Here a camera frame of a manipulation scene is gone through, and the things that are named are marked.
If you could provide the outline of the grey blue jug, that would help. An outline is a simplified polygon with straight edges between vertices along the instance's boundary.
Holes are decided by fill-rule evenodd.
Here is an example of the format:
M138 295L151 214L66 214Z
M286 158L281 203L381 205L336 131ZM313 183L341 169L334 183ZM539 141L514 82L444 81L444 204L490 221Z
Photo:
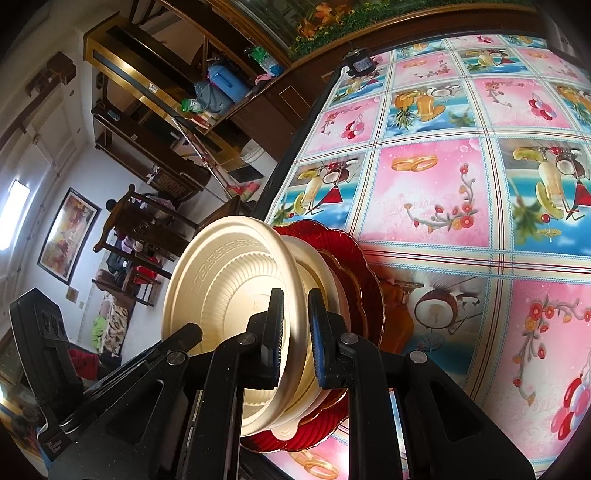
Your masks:
M212 114L223 115L233 106L233 101L221 89L205 80L193 84L199 107Z

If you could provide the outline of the wooden chair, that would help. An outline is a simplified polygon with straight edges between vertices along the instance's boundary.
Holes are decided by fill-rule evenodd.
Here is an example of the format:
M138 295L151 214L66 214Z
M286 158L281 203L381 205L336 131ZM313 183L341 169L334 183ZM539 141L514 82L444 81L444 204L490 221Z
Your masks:
M188 246L189 240L174 224L194 231L198 225L159 198L138 193L134 185L120 199L108 200L105 207L108 217L93 251L107 251L117 265L100 272L94 283L135 302L143 286L155 286L171 277L160 261L179 258Z

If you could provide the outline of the white waste bin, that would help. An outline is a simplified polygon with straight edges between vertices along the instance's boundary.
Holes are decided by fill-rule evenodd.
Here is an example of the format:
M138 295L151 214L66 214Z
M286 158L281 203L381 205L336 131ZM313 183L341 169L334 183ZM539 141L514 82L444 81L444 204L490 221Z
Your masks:
M245 181L266 181L276 168L273 156L253 139L242 148L240 158L245 162L245 167L242 168L242 177Z

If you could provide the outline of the small black table device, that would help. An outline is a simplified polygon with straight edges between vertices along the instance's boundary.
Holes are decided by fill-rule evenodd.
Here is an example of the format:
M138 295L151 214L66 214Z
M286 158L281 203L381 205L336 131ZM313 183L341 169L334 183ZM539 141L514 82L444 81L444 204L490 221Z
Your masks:
M377 69L376 62L366 48L356 48L349 51L344 56L344 62L348 67L346 73L352 78L363 77L373 73Z

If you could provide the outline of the large red flower plate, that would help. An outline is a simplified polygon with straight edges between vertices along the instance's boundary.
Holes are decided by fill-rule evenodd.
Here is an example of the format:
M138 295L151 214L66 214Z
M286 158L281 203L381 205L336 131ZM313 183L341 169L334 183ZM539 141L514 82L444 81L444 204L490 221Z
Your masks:
M314 220L301 220L287 226L276 226L277 233L300 238L308 242L329 262L338 263L356 279L356 298L349 304L363 309L365 319L352 321L352 331L375 345L382 340L385 322L385 304L382 288L376 274L352 235L339 229L325 227ZM304 416L297 425L297 433L290 440L279 440L270 430L242 438L242 446L253 452L301 451L325 440L349 416L349 394L337 389L314 412Z

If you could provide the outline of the wooden wall shelf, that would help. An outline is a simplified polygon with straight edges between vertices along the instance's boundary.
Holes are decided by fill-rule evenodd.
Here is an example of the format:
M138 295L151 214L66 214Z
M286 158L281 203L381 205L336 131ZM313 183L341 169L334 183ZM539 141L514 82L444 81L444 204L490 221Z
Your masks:
M252 139L230 120L238 105L217 115L195 97L193 84L211 82L212 64L238 70L204 33L172 13L140 24L115 13L85 34L84 58L95 73L96 149L173 201L206 187L226 198L174 126L175 116L211 151L222 174L246 182L240 153Z

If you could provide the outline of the flower mural panel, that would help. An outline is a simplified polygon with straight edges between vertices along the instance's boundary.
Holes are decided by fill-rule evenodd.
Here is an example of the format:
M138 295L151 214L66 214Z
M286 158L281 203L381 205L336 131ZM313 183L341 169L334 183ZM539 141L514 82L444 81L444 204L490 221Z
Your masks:
M270 35L292 60L382 21L460 4L453 0L236 0L230 3Z

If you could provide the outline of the framed wall picture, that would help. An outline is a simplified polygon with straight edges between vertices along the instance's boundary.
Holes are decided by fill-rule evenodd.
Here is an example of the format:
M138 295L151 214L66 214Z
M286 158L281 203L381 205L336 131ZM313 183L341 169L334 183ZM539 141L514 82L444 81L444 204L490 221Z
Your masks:
M58 281L69 285L100 213L100 207L69 188L45 236L37 265Z

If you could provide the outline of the colourful plastic tablecloth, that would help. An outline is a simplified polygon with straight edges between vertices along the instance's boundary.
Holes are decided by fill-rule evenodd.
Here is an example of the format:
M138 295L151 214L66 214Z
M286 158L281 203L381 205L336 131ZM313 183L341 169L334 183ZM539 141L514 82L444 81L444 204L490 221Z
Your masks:
M329 86L266 221L355 238L383 346L428 355L546 475L590 408L590 76L519 35L375 60Z

